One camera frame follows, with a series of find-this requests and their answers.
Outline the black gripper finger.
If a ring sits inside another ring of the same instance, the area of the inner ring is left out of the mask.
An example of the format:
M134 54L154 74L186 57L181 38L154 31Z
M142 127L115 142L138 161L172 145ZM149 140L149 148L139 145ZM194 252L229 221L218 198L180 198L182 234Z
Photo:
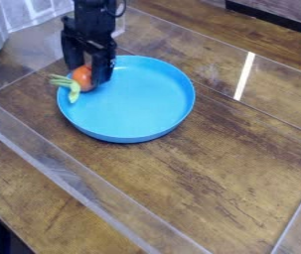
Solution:
M74 70L84 64L80 43L76 39L67 36L66 33L62 33L62 47L67 67L70 70Z
M110 81L115 66L115 47L107 47L91 54L91 85L98 87Z

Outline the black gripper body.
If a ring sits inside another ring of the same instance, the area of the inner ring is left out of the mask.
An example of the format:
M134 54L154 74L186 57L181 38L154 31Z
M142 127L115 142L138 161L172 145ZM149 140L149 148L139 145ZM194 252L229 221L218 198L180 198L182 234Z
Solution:
M86 45L102 50L113 44L117 0L74 0L75 16L62 18L64 42Z

